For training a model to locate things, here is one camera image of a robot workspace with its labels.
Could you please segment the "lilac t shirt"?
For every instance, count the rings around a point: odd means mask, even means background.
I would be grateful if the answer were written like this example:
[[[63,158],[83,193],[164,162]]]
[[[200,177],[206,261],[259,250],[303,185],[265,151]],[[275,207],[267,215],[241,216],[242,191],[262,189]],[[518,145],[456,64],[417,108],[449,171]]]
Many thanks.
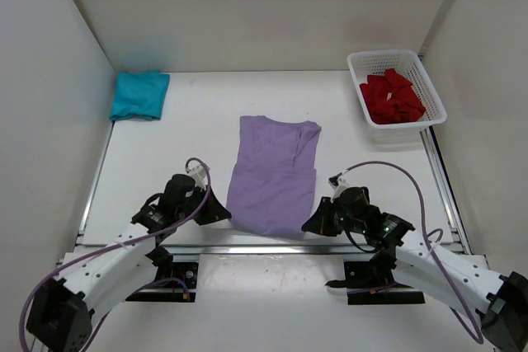
[[[314,204],[321,126],[264,115],[239,119],[239,147],[227,194],[234,227],[265,237],[298,237]]]

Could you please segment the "teal t shirt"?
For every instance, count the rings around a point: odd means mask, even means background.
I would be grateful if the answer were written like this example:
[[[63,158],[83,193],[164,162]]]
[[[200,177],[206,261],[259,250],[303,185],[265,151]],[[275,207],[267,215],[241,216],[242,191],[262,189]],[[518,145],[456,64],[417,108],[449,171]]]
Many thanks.
[[[118,72],[109,119],[160,120],[169,82],[170,76],[159,71]]]

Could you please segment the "red t shirt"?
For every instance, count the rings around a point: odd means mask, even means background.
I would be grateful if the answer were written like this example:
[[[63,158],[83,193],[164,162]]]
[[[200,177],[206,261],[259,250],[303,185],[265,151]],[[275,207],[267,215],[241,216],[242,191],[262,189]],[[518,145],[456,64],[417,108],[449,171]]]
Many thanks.
[[[426,112],[412,83],[394,68],[386,69],[383,75],[368,75],[360,89],[375,124],[413,123]]]

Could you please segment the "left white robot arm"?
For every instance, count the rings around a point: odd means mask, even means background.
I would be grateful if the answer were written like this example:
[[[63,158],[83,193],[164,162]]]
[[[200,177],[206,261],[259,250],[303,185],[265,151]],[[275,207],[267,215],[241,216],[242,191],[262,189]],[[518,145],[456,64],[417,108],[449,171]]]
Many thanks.
[[[50,351],[84,351],[95,325],[115,306],[145,286],[170,282],[173,258],[162,244],[181,225],[230,217],[212,191],[206,167],[173,175],[111,244],[62,265],[35,287],[21,316],[22,333]]]

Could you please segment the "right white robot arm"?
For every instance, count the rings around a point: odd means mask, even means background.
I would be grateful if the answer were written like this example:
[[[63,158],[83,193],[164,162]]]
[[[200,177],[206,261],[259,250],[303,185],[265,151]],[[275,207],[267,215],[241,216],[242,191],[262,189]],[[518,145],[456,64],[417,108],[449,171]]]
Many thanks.
[[[367,188],[338,188],[323,197],[302,229],[326,237],[362,235],[373,248],[370,275],[377,284],[396,281],[476,320],[501,351],[527,346],[526,277],[482,268],[425,240],[410,222],[371,204]]]

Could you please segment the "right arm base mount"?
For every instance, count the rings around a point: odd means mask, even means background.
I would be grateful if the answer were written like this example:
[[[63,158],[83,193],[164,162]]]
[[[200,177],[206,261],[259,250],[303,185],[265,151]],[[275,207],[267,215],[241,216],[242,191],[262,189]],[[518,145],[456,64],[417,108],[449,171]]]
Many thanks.
[[[425,303],[423,292],[397,283],[391,270],[381,269],[370,261],[371,255],[351,253],[342,256],[344,275],[329,280],[329,289],[346,291],[347,304],[367,305],[419,305]]]

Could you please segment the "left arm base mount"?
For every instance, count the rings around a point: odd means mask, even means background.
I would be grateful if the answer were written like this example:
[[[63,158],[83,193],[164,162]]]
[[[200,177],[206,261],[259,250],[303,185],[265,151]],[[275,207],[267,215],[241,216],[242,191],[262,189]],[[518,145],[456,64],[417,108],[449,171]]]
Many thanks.
[[[199,274],[199,256],[176,256],[158,268],[154,280],[131,294],[126,302],[193,303]]]

